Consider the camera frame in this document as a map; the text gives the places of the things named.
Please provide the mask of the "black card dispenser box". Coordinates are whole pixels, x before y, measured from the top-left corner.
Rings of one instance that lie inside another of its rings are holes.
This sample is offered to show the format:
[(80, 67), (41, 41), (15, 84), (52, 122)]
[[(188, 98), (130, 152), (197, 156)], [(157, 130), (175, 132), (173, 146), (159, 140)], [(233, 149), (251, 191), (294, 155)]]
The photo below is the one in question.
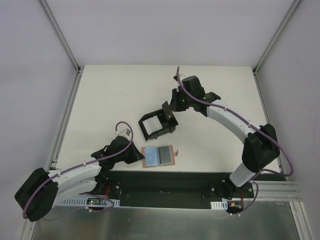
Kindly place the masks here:
[(159, 109), (145, 114), (139, 121), (138, 125), (146, 141), (157, 139), (160, 136), (171, 134), (179, 125), (177, 119), (170, 112), (168, 118), (163, 109)]

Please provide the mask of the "brown leather card holder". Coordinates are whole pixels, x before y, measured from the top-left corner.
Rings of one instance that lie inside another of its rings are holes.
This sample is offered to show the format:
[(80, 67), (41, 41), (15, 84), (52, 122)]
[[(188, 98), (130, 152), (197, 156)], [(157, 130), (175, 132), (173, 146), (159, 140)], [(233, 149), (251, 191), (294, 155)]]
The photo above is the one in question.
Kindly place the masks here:
[[(170, 146), (171, 147), (171, 159), (172, 162), (170, 164), (161, 165), (159, 158), (159, 148)], [(149, 146), (143, 147), (141, 149), (141, 153), (144, 155), (144, 159), (142, 160), (142, 167), (144, 169), (148, 168), (157, 168), (157, 167), (166, 167), (166, 166), (174, 166), (176, 164), (175, 158), (178, 156), (179, 151), (174, 150), (172, 145), (164, 145), (164, 146)]]

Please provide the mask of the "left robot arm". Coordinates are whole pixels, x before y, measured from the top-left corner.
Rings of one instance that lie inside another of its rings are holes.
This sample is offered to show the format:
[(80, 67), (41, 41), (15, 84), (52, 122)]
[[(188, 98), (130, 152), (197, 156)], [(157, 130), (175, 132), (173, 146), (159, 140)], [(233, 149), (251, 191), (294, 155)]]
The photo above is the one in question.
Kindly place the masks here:
[(135, 144), (117, 136), (109, 145), (93, 152), (84, 163), (46, 171), (34, 170), (14, 195), (22, 209), (22, 217), (36, 222), (59, 202), (74, 195), (105, 191), (107, 172), (119, 163), (132, 164), (144, 158)]

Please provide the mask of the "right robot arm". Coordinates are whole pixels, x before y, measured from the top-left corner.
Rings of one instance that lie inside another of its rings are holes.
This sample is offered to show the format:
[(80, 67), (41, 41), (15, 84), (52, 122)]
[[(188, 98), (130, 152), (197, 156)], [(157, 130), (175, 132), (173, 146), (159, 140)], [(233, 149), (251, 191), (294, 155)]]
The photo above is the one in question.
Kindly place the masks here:
[(275, 128), (252, 124), (243, 116), (230, 109), (220, 96), (213, 92), (205, 92), (197, 76), (180, 79), (174, 76), (178, 87), (172, 90), (169, 108), (173, 112), (183, 112), (193, 108), (232, 132), (242, 143), (241, 164), (225, 181), (215, 188), (218, 196), (232, 199), (242, 193), (243, 188), (253, 180), (262, 169), (280, 155), (276, 145)]

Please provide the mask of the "white cards stack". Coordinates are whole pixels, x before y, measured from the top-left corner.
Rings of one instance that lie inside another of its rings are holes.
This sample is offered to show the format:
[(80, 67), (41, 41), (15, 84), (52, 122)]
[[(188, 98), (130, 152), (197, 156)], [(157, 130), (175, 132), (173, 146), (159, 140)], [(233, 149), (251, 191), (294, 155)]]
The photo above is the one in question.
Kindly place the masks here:
[(142, 123), (148, 135), (162, 129), (162, 124), (157, 116), (145, 119)]

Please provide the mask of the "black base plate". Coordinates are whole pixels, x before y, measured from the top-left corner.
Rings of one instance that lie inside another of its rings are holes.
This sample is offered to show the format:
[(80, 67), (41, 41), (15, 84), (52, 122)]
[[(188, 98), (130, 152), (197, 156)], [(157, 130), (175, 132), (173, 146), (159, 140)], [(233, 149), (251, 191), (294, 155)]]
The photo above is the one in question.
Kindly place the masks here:
[(210, 209), (220, 202), (217, 194), (226, 172), (108, 171), (95, 177), (93, 195), (107, 195), (122, 207)]

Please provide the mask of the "aluminium rail right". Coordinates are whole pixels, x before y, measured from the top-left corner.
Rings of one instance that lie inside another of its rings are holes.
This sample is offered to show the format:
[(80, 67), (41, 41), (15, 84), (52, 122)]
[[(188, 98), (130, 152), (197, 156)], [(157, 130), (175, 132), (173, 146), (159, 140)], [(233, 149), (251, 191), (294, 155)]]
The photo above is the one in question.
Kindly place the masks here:
[(258, 201), (301, 202), (302, 196), (294, 181), (256, 181)]

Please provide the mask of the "right aluminium frame post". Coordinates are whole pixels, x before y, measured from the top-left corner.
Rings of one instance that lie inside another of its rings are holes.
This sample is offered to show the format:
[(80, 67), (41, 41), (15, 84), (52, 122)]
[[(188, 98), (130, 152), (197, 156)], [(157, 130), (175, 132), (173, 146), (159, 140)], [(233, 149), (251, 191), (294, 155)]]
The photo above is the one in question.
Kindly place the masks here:
[(261, 57), (259, 58), (257, 64), (252, 68), (252, 73), (254, 76), (257, 75), (257, 73), (262, 68), (263, 64), (267, 60), (268, 56), (271, 54), (273, 48), (276, 46), (278, 40), (282, 36), (283, 32), (285, 31), (287, 25), (295, 15), (296, 11), (300, 7), (300, 5), (303, 3), (303, 0), (293, 0), (285, 12), (282, 20), (280, 21), (278, 27), (276, 28), (275, 32), (273, 33), (271, 39), (269, 40), (266, 48), (264, 49)]

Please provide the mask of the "aluminium frame post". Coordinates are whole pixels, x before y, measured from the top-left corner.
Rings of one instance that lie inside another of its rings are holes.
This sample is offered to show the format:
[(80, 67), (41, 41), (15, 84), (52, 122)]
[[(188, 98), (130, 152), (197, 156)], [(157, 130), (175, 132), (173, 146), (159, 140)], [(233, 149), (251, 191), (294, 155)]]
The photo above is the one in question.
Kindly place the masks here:
[(69, 62), (71, 63), (74, 70), (77, 73), (79, 73), (81, 71), (81, 66), (79, 65), (78, 61), (76, 60), (75, 55), (73, 54), (72, 49), (71, 49), (67, 39), (65, 38), (48, 1), (47, 0), (38, 0), (37, 2), (39, 3), (40, 7), (42, 8), (55, 36), (57, 37), (57, 40), (60, 43), (60, 46), (62, 47)]
[(276, 46), (278, 40), (282, 36), (283, 32), (285, 31), (287, 25), (295, 15), (296, 11), (300, 7), (300, 5), (303, 3), (303, 0), (293, 0), (285, 12), (282, 20), (280, 21), (278, 27), (276, 28), (275, 32), (273, 33), (271, 39), (269, 40), (266, 48), (264, 49), (261, 57), (259, 58), (257, 64), (252, 68), (252, 73), (254, 76), (257, 75), (257, 73), (262, 68), (263, 64), (267, 60), (268, 56), (271, 54), (273, 48)]

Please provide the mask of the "left aluminium frame post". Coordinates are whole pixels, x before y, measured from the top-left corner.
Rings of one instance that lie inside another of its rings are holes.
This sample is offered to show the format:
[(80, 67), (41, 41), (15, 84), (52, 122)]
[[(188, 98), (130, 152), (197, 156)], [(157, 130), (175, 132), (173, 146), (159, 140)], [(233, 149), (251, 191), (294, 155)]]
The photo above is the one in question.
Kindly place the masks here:
[(48, 1), (47, 0), (38, 0), (37, 2), (39, 3), (40, 7), (42, 8), (55, 36), (57, 37), (57, 40), (60, 43), (60, 46), (62, 47), (69, 62), (71, 63), (74, 70), (77, 73), (79, 73), (81, 71), (81, 66), (79, 65), (78, 61), (76, 60), (75, 55), (73, 54), (72, 49), (71, 49), (67, 39), (65, 38)]

